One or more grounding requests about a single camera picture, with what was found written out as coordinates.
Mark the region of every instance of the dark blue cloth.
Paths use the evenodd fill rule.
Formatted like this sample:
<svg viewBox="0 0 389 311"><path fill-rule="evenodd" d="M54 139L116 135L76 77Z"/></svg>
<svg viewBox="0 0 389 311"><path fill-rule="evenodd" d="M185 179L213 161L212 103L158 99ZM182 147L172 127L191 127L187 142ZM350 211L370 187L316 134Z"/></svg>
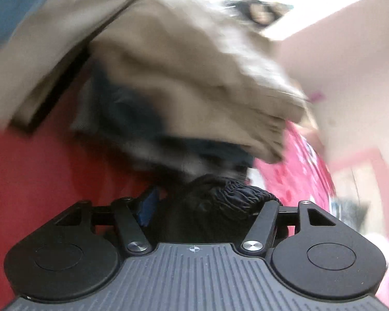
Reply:
<svg viewBox="0 0 389 311"><path fill-rule="evenodd" d="M150 102L135 90L111 83L99 64L93 67L91 87L92 104L88 107L94 122L82 123L82 126L89 126L90 132L115 144L127 140L147 140L159 149L187 151L220 165L226 161L241 167L253 165L253 157L236 144L168 136L162 118Z"/></svg>

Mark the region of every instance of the black fabric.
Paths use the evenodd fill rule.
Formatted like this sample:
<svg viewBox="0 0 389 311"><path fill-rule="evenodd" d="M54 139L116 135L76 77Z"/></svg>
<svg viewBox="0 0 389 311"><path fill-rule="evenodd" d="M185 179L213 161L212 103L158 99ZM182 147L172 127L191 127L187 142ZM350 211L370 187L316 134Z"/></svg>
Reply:
<svg viewBox="0 0 389 311"><path fill-rule="evenodd" d="M152 242L239 246L269 200L280 202L258 187L205 175L159 203L147 235Z"/></svg>
<svg viewBox="0 0 389 311"><path fill-rule="evenodd" d="M188 150L206 158L215 158L217 159L216 162L219 162L219 159L221 159L228 160L237 166L247 168L253 166L253 156L235 144L194 138L180 139L170 137L169 141L182 141Z"/></svg>
<svg viewBox="0 0 389 311"><path fill-rule="evenodd" d="M274 7L269 4L268 2L262 1L262 0L227 0L225 1L225 5L228 7L235 7L239 13L241 13L246 19L254 22L256 25L266 28L270 26L270 24L262 24L256 20L251 15L251 5L253 4L259 4L262 5L265 9L265 12L271 13L274 16L274 19L272 20L271 24L282 17Z"/></svg>

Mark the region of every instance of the black cloth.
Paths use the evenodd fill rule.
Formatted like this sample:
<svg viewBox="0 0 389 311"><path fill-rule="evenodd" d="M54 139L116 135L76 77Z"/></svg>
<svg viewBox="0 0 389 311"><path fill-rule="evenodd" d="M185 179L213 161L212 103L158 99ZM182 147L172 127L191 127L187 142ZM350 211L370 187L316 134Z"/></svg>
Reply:
<svg viewBox="0 0 389 311"><path fill-rule="evenodd" d="M279 20L282 17L282 15L276 11L275 7L272 4L270 4L269 2L262 1L262 0L226 0L224 2L224 4L227 7L235 7L237 9L237 11L244 18L246 18L247 20L252 21L253 23L255 23L260 28L266 28L266 27L270 26L272 23L274 23L275 21ZM270 24L262 24L262 23L256 21L252 17L251 5L253 5L253 4L262 5L264 7L264 10L265 10L266 13L271 13L273 15L274 18L273 18L273 20L271 21Z"/></svg>
<svg viewBox="0 0 389 311"><path fill-rule="evenodd" d="M158 204L147 229L152 242L239 246L265 202L277 197L241 181L202 176Z"/></svg>

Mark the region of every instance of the white wall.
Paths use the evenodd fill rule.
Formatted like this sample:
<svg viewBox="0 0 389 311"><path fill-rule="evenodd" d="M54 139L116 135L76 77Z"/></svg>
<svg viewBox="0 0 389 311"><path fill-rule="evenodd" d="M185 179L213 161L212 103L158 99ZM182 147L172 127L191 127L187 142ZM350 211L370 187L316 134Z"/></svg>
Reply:
<svg viewBox="0 0 389 311"><path fill-rule="evenodd" d="M337 161L378 147L389 165L389 0L361 0L278 44L277 60L310 95Z"/></svg>
<svg viewBox="0 0 389 311"><path fill-rule="evenodd" d="M389 165L389 48L360 61L352 75L323 86L314 106L327 159L338 160L378 146Z"/></svg>

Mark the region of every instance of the pink frame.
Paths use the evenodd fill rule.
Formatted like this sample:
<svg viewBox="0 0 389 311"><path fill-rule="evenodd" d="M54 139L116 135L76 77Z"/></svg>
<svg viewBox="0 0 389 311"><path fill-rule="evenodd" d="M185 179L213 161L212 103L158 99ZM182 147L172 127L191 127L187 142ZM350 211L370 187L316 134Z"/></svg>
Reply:
<svg viewBox="0 0 389 311"><path fill-rule="evenodd" d="M339 170L358 165L363 162L370 162L373 167L374 174L376 175L376 181L378 182L379 192L382 198L386 236L389 238L389 166L383 160L379 148L369 148L353 154L348 158L331 162L329 164L329 170L331 173L335 173Z"/></svg>

